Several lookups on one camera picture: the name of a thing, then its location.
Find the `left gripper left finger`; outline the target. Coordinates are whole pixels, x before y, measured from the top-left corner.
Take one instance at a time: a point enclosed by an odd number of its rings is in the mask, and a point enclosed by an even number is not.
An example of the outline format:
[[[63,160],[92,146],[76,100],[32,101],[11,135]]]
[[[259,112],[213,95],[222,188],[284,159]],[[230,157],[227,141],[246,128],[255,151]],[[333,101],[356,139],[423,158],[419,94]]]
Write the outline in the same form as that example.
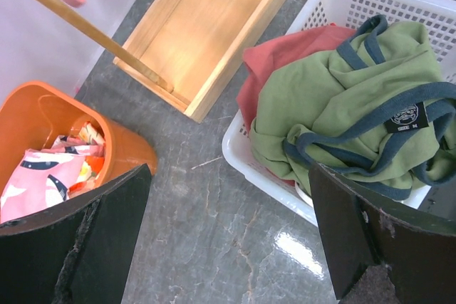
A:
[[[1,225],[2,303],[120,303],[149,197],[141,165]]]

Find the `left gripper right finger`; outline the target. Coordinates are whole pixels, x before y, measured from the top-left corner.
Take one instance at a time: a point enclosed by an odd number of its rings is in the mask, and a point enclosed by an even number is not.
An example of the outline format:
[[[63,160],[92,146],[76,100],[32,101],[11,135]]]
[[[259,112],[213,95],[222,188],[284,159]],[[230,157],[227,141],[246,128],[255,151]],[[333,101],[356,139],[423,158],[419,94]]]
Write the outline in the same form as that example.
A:
[[[320,164],[309,172],[336,298],[455,302],[455,222],[418,211]]]

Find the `green tank top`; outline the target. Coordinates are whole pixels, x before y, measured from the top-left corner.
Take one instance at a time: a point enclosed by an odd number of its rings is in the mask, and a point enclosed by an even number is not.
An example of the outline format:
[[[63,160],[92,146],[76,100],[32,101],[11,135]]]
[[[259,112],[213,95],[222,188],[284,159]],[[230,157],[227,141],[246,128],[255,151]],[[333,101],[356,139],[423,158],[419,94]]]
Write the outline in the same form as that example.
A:
[[[423,23],[377,15],[337,48],[273,72],[249,139],[260,164],[305,190],[319,163],[401,201],[455,178],[455,85]]]

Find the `dusty rose tank top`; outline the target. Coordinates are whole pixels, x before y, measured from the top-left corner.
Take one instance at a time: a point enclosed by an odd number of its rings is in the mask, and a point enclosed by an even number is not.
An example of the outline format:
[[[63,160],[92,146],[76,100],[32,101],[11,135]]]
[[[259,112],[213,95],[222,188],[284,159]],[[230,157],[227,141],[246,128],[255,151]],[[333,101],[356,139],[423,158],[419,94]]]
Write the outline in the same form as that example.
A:
[[[248,76],[237,102],[255,158],[273,175],[310,189],[309,162],[288,157],[283,143],[302,133],[336,137],[353,125],[338,80],[336,48],[355,31],[322,26],[275,38],[244,53]]]

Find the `white tank top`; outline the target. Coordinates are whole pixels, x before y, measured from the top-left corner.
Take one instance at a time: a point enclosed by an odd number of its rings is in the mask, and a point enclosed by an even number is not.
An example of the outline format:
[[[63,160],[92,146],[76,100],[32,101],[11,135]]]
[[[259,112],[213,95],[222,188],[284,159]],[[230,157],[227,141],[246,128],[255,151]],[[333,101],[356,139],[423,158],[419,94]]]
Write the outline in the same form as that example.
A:
[[[314,203],[312,201],[312,198],[306,193],[304,189],[300,187],[300,184],[298,182],[295,183],[295,190],[296,193],[299,195],[299,197],[311,208],[314,207]]]

